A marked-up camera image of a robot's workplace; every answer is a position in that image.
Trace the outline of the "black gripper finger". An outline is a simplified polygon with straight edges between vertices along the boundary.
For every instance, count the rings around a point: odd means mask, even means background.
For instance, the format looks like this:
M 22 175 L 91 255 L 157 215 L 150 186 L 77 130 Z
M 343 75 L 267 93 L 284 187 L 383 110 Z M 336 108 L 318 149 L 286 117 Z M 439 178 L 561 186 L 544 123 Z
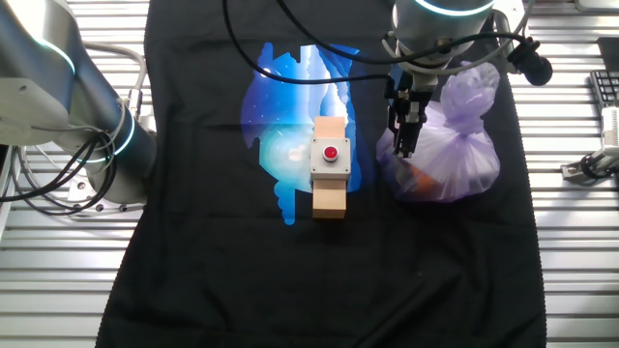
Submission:
M 394 133 L 394 154 L 405 156 L 407 154 L 405 145 L 406 123 L 397 112 L 394 113 L 392 132 Z
M 423 126 L 423 109 L 419 101 L 410 103 L 406 116 L 405 156 L 410 158 L 415 152 L 420 130 Z

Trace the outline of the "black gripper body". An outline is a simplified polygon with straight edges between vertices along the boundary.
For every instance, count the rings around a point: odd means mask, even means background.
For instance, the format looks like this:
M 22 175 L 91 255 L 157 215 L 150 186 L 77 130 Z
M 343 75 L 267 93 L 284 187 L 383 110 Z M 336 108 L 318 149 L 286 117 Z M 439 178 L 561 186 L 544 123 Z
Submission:
M 397 127 L 405 123 L 410 106 L 413 113 L 409 123 L 424 123 L 427 120 L 426 107 L 438 84 L 436 75 L 420 72 L 408 72 L 400 66 L 393 65 L 389 73 L 385 98 L 389 101 L 388 126 Z

